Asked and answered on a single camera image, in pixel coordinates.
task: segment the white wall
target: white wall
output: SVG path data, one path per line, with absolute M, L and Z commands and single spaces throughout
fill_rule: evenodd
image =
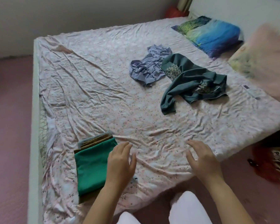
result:
M 33 53 L 33 40 L 160 19 L 178 0 L 0 0 L 0 57 Z
M 245 39 L 265 22 L 280 29 L 280 0 L 193 0 L 190 11 L 239 26 Z

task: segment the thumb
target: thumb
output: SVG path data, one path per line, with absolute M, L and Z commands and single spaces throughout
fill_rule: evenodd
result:
M 131 163 L 130 163 L 130 174 L 131 175 L 134 175 L 134 173 L 135 173 L 136 164 L 137 164 L 136 153 L 133 153 L 132 158 L 131 158 Z
M 195 161 L 195 159 L 194 159 L 194 157 L 193 157 L 193 155 L 192 155 L 192 153 L 189 149 L 187 149 L 187 151 L 186 151 L 186 157 L 187 157 L 187 160 L 188 160 L 190 166 L 193 168 L 196 161 Z

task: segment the person's left hand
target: person's left hand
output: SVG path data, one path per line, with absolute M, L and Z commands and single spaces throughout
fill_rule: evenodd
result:
M 107 164 L 107 177 L 105 186 L 122 194 L 127 187 L 136 169 L 136 154 L 132 154 L 131 164 L 129 164 L 129 154 L 132 144 L 123 142 L 114 147 L 109 153 Z

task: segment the clothing tag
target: clothing tag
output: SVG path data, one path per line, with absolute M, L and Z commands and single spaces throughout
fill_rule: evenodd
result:
M 256 100 L 260 100 L 260 97 L 256 94 L 256 91 L 254 91 L 254 90 L 252 90 L 249 86 L 247 86 L 247 85 L 241 85 L 246 91 L 247 91 L 247 93 L 251 96 L 251 97 L 253 97 L 253 98 L 255 98 Z

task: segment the white pants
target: white pants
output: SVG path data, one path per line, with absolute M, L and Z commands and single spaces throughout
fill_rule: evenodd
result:
M 184 192 L 172 205 L 169 222 L 170 224 L 212 224 L 204 207 L 190 191 Z M 117 224 L 140 224 L 140 222 L 125 211 L 119 217 Z

